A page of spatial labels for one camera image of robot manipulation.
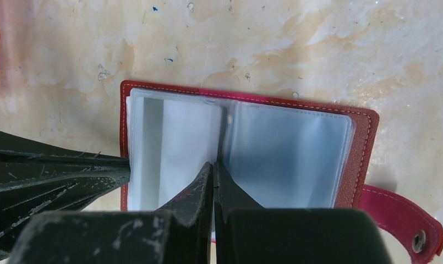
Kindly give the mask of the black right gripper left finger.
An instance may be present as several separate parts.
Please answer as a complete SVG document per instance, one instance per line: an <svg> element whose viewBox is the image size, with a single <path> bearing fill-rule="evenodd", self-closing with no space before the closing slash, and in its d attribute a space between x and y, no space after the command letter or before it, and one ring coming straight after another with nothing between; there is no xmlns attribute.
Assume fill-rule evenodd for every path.
<svg viewBox="0 0 443 264"><path fill-rule="evenodd" d="M155 211L33 216L10 263L209 263L213 166Z"/></svg>

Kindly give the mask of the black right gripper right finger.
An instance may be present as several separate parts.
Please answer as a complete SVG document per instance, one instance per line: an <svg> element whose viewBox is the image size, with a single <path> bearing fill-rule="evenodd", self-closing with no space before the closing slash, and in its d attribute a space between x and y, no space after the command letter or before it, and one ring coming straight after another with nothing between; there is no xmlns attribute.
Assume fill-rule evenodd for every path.
<svg viewBox="0 0 443 264"><path fill-rule="evenodd" d="M379 231L353 209L267 209L214 166L218 263L390 263Z"/></svg>

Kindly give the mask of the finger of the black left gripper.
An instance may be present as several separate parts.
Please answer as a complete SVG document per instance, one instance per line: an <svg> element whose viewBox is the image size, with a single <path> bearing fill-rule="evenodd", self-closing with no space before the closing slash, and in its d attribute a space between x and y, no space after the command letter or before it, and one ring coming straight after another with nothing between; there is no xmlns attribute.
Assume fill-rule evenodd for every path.
<svg viewBox="0 0 443 264"><path fill-rule="evenodd" d="M130 171L127 158L74 151L0 131L0 163Z"/></svg>
<svg viewBox="0 0 443 264"><path fill-rule="evenodd" d="M130 171L85 172L0 181L0 261L9 257L30 218L47 211L80 211L130 180Z"/></svg>

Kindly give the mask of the red leather card holder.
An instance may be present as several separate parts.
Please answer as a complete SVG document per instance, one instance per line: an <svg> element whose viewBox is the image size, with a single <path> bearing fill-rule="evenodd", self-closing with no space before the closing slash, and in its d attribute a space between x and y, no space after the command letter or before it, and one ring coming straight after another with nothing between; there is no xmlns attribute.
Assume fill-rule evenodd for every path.
<svg viewBox="0 0 443 264"><path fill-rule="evenodd" d="M353 209L397 239L412 263L443 251L443 226L394 192L365 184L379 115L371 109L241 92L121 82L123 211L155 211L222 163L267 209Z"/></svg>

